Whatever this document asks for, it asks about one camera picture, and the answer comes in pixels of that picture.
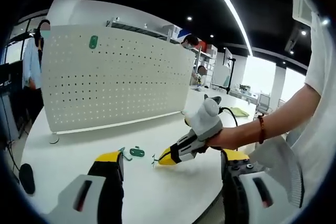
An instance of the red bracelet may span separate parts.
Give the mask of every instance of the red bracelet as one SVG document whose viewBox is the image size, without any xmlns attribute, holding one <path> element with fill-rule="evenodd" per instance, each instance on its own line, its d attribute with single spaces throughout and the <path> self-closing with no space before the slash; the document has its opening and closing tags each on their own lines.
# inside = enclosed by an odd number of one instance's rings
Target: red bracelet
<svg viewBox="0 0 336 224">
<path fill-rule="evenodd" d="M 264 126 L 264 119 L 262 117 L 262 115 L 258 116 L 259 122 L 260 122 L 260 127 L 261 127 L 261 131 L 260 131 L 260 137 L 259 137 L 259 144 L 262 144 L 265 140 L 265 126 Z"/>
</svg>

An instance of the dark hair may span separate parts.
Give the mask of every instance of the dark hair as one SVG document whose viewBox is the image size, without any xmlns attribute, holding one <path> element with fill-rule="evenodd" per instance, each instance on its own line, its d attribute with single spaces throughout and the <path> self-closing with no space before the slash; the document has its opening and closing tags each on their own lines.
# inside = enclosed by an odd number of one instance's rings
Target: dark hair
<svg viewBox="0 0 336 224">
<path fill-rule="evenodd" d="M 205 68 L 205 67 L 204 67 L 204 66 L 199 66 L 199 67 L 197 68 L 197 72 L 199 71 L 200 68 Z"/>
<path fill-rule="evenodd" d="M 185 43 L 185 41 L 188 41 L 189 44 L 193 45 L 193 46 L 197 46 L 198 45 L 198 38 L 192 34 L 189 34 L 187 36 L 185 36 L 184 40 L 182 43 Z"/>
<path fill-rule="evenodd" d="M 40 28 L 41 25 L 46 22 L 50 25 L 50 21 L 47 19 L 43 19 L 37 26 L 36 30 L 35 30 L 35 34 L 34 34 L 34 40 L 35 40 L 35 46 L 38 47 L 38 40 L 41 38 L 41 33 L 40 33 Z M 41 39 L 41 48 L 43 49 L 44 46 L 44 40 Z"/>
</svg>

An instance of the face mask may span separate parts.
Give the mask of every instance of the face mask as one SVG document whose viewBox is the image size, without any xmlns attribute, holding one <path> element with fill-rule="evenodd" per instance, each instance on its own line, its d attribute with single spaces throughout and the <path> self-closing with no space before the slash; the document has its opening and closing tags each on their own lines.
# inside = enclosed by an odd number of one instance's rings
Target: face mask
<svg viewBox="0 0 336 224">
<path fill-rule="evenodd" d="M 43 37 L 43 39 L 49 38 L 50 31 L 40 31 L 40 33 L 41 33 L 41 36 Z"/>
<path fill-rule="evenodd" d="M 183 46 L 185 49 L 192 49 L 193 48 L 193 45 L 191 45 L 191 44 L 187 44 L 187 45 L 185 45 L 185 46 Z"/>
</svg>

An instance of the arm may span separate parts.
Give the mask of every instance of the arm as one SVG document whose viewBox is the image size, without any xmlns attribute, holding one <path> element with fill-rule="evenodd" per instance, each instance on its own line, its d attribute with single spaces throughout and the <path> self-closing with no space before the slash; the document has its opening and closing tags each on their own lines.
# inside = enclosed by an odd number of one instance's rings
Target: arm
<svg viewBox="0 0 336 224">
<path fill-rule="evenodd" d="M 264 117 L 265 139 L 293 130 L 308 120 L 314 114 L 320 98 L 317 91 L 305 84 L 281 108 Z M 218 135 L 208 141 L 207 145 L 234 150 L 258 142 L 260 132 L 260 122 L 255 120 L 235 128 L 223 128 Z"/>
<path fill-rule="evenodd" d="M 197 80 L 197 75 L 196 75 L 196 73 L 192 72 L 192 73 L 191 73 L 191 76 L 192 76 L 192 78 L 194 78 L 195 80 Z"/>
<path fill-rule="evenodd" d="M 35 89 L 34 81 L 31 78 L 31 75 L 32 75 L 32 70 L 31 70 L 31 67 L 32 67 L 31 47 L 33 46 L 32 45 L 33 41 L 34 41 L 33 39 L 29 39 L 29 41 L 27 43 L 27 46 L 26 46 L 26 49 L 25 49 L 25 52 L 23 54 L 23 70 L 24 70 L 23 71 L 23 77 L 24 77 L 25 82 L 28 82 L 29 86 L 31 88 Z"/>
</svg>

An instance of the black cable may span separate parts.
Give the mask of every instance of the black cable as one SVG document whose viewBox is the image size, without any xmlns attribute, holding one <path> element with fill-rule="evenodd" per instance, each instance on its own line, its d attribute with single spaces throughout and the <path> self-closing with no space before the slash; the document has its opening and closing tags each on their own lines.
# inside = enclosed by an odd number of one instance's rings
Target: black cable
<svg viewBox="0 0 336 224">
<path fill-rule="evenodd" d="M 235 117 L 235 115 L 234 115 L 234 113 L 232 112 L 231 109 L 229 109 L 229 108 L 227 108 L 227 107 L 220 107 L 220 108 L 219 108 L 219 113 L 218 113 L 218 114 L 221 114 L 224 110 L 227 110 L 227 111 L 229 111 L 229 112 L 231 113 L 233 119 L 235 120 L 236 127 L 238 127 L 237 119 L 236 119 L 236 117 Z"/>
<path fill-rule="evenodd" d="M 7 113 L 6 113 L 6 108 L 5 108 L 5 103 L 4 103 L 4 99 L 1 96 L 1 101 L 2 101 L 2 106 L 4 107 L 4 112 L 5 112 L 5 116 L 6 116 L 6 121 L 7 121 L 7 127 L 8 127 L 8 135 L 9 135 L 9 141 L 11 143 L 11 145 L 9 146 L 8 143 L 6 143 L 6 147 L 8 149 L 9 155 L 11 156 L 11 159 L 13 161 L 13 171 L 14 171 L 14 166 L 16 167 L 16 169 L 18 171 L 20 171 L 19 167 L 16 165 L 15 161 L 14 161 L 14 156 L 13 156 L 13 151 L 12 151 L 12 138 L 11 138 L 11 131 L 9 129 L 9 122 L 8 122 L 8 117 L 7 117 Z"/>
</svg>

